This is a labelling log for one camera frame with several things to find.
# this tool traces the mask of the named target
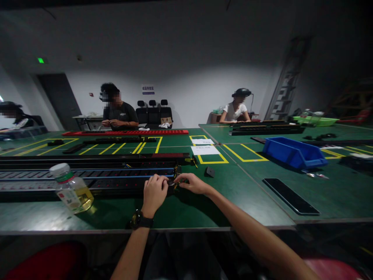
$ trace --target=bottle label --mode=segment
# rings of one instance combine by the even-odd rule
[[[74,177],[75,177],[75,176],[74,176],[73,172],[70,171],[70,172],[67,173],[66,175],[63,175],[63,176],[57,177],[57,178],[56,178],[56,181],[57,181],[59,184],[63,184],[63,183],[66,183],[66,182],[72,180]]]
[[[83,210],[77,194],[72,189],[64,189],[57,192],[58,197],[62,202],[73,212],[80,212]]]

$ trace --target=ladder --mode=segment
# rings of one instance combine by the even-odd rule
[[[284,67],[269,104],[265,120],[282,120],[289,115],[296,82],[310,49],[311,37],[295,37],[291,40]]]

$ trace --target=blue plastic bin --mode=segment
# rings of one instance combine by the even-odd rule
[[[311,169],[328,164],[318,147],[285,137],[266,138],[263,152],[298,169]]]

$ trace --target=green exit sign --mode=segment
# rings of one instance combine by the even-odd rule
[[[48,60],[46,58],[37,58],[39,64],[48,64]]]

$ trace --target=bottle cap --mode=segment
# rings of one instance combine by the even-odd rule
[[[60,163],[52,166],[49,168],[49,172],[53,175],[53,177],[58,177],[63,173],[69,172],[70,166],[67,163]]]

